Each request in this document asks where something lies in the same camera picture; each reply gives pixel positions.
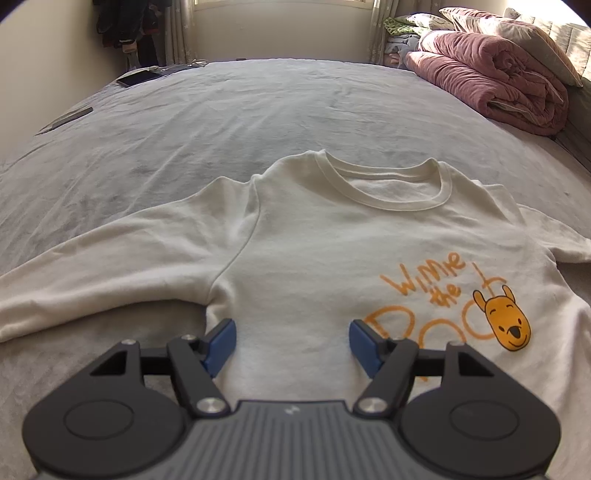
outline green pillow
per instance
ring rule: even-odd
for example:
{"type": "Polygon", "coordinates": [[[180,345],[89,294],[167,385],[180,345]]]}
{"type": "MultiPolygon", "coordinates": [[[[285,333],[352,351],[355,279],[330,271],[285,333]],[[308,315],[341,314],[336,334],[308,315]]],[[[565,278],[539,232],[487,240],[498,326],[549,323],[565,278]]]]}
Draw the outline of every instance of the green pillow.
{"type": "Polygon", "coordinates": [[[428,28],[416,27],[415,25],[406,25],[397,22],[393,18],[387,18],[384,20],[384,28],[390,35],[394,37],[405,34],[423,35],[424,33],[430,31],[428,28]]]}

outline curtain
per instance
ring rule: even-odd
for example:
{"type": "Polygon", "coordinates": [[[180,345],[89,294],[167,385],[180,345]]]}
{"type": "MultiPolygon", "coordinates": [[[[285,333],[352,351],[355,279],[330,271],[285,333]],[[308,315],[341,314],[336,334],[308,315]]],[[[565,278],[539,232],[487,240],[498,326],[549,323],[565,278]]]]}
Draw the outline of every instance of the curtain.
{"type": "Polygon", "coordinates": [[[418,12],[437,13],[441,0],[374,0],[369,24],[368,63],[381,65],[384,61],[384,45],[388,32],[384,20],[418,12]]]}
{"type": "Polygon", "coordinates": [[[194,0],[172,0],[164,11],[164,47],[166,65],[191,63],[196,60],[192,32],[194,0]]]}

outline t-shirt collar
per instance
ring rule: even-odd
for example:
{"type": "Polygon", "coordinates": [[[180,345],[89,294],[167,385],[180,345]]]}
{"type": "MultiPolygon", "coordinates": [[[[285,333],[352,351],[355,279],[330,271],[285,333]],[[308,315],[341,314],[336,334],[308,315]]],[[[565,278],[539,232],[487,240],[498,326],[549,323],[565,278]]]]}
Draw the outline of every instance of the t-shirt collar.
{"type": "Polygon", "coordinates": [[[314,152],[316,163],[330,184],[341,194],[358,203],[382,210],[417,211],[433,208],[445,203],[452,194],[452,180],[446,163],[429,158],[420,165],[409,168],[365,167],[353,165],[330,155],[326,150],[314,152]],[[385,200],[373,197],[351,185],[343,175],[357,179],[423,181],[439,173],[441,189],[430,199],[408,202],[385,200]]]}

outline gray gripper base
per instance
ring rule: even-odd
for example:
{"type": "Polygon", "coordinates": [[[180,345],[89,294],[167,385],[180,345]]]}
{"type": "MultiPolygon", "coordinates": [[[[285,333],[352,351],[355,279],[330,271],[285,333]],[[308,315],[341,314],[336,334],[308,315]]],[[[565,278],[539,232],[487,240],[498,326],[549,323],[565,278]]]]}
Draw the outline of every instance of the gray gripper base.
{"type": "Polygon", "coordinates": [[[195,422],[172,455],[126,480],[444,478],[410,457],[386,422],[353,417],[341,401],[243,401],[227,418],[195,422]]]}

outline blanket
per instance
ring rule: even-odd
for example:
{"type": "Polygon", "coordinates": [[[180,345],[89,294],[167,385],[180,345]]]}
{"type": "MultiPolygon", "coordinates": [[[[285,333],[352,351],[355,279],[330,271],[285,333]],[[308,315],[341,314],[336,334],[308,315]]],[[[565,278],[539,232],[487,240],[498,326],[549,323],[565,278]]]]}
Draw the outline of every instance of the blanket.
{"type": "Polygon", "coordinates": [[[384,48],[385,57],[388,56],[390,60],[385,60],[384,65],[399,68],[401,70],[408,70],[405,63],[406,54],[409,51],[418,50],[418,35],[400,35],[399,37],[389,37],[388,42],[384,48]],[[396,56],[396,61],[392,61],[392,56],[396,56]]]}
{"type": "Polygon", "coordinates": [[[537,135],[564,128],[569,98],[564,85],[540,62],[501,37],[433,31],[407,66],[481,115],[537,135]]]}

